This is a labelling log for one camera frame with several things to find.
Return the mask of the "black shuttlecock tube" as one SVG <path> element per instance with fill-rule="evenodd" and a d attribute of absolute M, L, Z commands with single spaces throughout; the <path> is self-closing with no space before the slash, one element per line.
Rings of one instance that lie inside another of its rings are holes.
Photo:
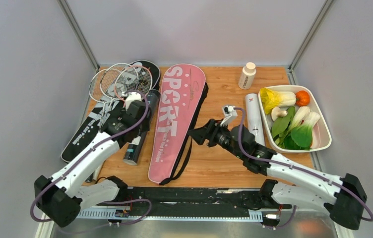
<path fill-rule="evenodd" d="M 152 89 L 148 92 L 146 98 L 149 104 L 149 111 L 148 111 L 148 118 L 149 122 L 148 125 L 151 123 L 151 119 L 153 118 L 154 112 L 157 109 L 159 100 L 160 100 L 161 93 L 156 90 Z M 136 137 L 132 143 L 128 145 L 126 153 L 123 158 L 123 162 L 128 165 L 136 166 L 139 160 L 139 155 L 144 144 L 145 138 L 147 136 L 147 131 L 142 132 L 138 137 Z"/>

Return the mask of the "white shuttlecock tube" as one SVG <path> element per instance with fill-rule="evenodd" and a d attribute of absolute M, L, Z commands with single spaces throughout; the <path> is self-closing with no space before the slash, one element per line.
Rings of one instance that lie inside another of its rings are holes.
<path fill-rule="evenodd" d="M 256 143 L 265 146 L 265 139 L 259 104 L 257 102 L 257 95 L 255 93 L 247 94 L 245 96 L 245 103 L 248 130 L 250 133 L 254 135 Z"/>

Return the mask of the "pink racket cover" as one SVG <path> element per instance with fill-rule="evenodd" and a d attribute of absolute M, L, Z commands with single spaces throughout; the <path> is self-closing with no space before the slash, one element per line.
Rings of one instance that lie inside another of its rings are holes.
<path fill-rule="evenodd" d="M 180 63 L 164 73 L 148 170 L 150 181 L 166 185 L 184 172 L 192 150 L 188 132 L 195 128 L 208 90 L 205 73 L 198 66 Z"/>

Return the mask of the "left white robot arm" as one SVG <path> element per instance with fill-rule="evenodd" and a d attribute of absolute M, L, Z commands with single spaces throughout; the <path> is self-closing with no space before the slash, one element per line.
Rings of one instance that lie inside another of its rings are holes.
<path fill-rule="evenodd" d="M 130 90 L 125 105 L 115 117 L 108 119 L 105 129 L 69 164 L 50 177 L 39 176 L 34 182 L 35 198 L 30 206 L 30 216 L 36 222 L 43 222 L 34 214 L 40 209 L 61 228 L 74 221 L 80 211 L 94 205 L 113 202 L 123 205 L 128 192 L 117 177 L 84 186 L 85 180 L 111 155 L 132 142 L 139 134 L 149 130 L 149 104 L 146 96 Z"/>

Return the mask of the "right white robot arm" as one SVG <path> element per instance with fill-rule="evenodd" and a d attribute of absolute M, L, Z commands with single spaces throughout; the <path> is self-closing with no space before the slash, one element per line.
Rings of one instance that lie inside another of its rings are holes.
<path fill-rule="evenodd" d="M 210 119 L 187 133 L 198 145 L 219 145 L 242 160 L 249 171 L 273 177 L 273 181 L 266 180 L 268 188 L 259 194 L 263 206 L 277 203 L 313 209 L 350 230 L 358 230 L 361 221 L 373 222 L 367 194 L 357 176 L 341 177 L 294 162 L 255 141 L 244 126 L 244 109 L 226 105 L 223 111 L 224 119 Z"/>

